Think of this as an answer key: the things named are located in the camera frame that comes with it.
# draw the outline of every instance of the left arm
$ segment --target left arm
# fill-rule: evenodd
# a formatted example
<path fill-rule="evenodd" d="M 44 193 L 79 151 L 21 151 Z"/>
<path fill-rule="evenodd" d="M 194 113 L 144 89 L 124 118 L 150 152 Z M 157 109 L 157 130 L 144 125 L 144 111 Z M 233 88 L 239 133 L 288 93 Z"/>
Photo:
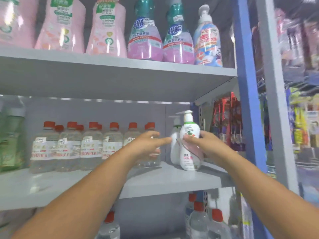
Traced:
<path fill-rule="evenodd" d="M 159 133 L 143 133 L 114 153 L 29 220 L 12 239 L 94 238 L 138 158 L 171 142 L 170 138 L 151 136 Z"/>

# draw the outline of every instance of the right arm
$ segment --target right arm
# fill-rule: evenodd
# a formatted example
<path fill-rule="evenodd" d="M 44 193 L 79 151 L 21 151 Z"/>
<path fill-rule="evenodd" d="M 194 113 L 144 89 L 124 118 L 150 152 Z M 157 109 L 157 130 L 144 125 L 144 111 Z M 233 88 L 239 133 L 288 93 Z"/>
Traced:
<path fill-rule="evenodd" d="M 319 209 L 261 172 L 214 134 L 201 131 L 203 138 L 184 136 L 232 177 L 259 219 L 274 238 L 318 238 Z"/>

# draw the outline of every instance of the store shelf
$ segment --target store shelf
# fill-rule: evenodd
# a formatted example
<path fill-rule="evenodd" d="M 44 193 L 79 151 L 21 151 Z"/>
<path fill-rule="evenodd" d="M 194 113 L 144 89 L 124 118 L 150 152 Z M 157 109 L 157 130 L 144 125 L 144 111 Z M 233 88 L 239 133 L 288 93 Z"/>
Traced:
<path fill-rule="evenodd" d="M 193 102 L 236 69 L 0 47 L 0 94 Z"/>
<path fill-rule="evenodd" d="M 205 163 L 199 171 L 189 172 L 162 162 L 157 168 L 132 169 L 120 199 L 232 186 L 229 175 L 215 168 Z M 46 206 L 88 173 L 78 170 L 34 175 L 22 169 L 2 174 L 0 211 Z"/>

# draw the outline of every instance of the hand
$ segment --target hand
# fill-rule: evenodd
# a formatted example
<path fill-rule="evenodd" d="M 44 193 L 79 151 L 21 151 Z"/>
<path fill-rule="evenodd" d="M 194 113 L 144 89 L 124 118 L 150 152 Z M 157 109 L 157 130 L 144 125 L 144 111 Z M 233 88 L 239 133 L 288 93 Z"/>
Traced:
<path fill-rule="evenodd" d="M 159 132 L 148 131 L 139 135 L 123 148 L 128 149 L 130 151 L 130 155 L 133 155 L 134 159 L 138 160 L 145 156 L 149 156 L 151 153 L 159 153 L 160 150 L 157 148 L 172 142 L 170 137 L 155 139 L 159 136 Z"/>
<path fill-rule="evenodd" d="M 215 164 L 225 168 L 226 162 L 228 162 L 227 160 L 230 157 L 229 153 L 234 151 L 213 133 L 200 131 L 200 135 L 202 138 L 184 135 L 183 139 L 200 147 Z"/>

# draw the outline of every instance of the pink detergent bottle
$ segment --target pink detergent bottle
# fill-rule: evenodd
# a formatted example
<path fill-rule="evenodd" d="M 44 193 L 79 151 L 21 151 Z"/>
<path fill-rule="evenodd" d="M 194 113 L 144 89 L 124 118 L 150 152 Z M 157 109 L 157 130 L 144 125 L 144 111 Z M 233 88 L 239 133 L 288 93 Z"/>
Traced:
<path fill-rule="evenodd" d="M 132 27 L 127 56 L 130 59 L 162 61 L 163 44 L 154 24 L 154 0 L 138 0 L 137 19 Z"/>
<path fill-rule="evenodd" d="M 186 29 L 181 0 L 168 0 L 168 32 L 164 41 L 165 62 L 191 64 L 195 62 L 193 39 Z"/>
<path fill-rule="evenodd" d="M 79 0 L 47 0 L 46 16 L 35 49 L 84 53 L 85 13 Z"/>
<path fill-rule="evenodd" d="M 126 10 L 119 0 L 98 0 L 86 53 L 127 58 L 124 26 Z"/>
<path fill-rule="evenodd" d="M 0 0 L 0 44 L 34 48 L 39 0 Z"/>

